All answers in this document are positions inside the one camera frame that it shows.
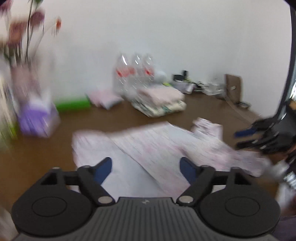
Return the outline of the person's right hand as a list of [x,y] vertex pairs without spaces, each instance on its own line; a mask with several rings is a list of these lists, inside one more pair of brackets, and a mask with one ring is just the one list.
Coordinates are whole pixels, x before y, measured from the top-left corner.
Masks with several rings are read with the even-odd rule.
[[295,144],[285,153],[279,153],[276,162],[282,162],[290,167],[295,162]]

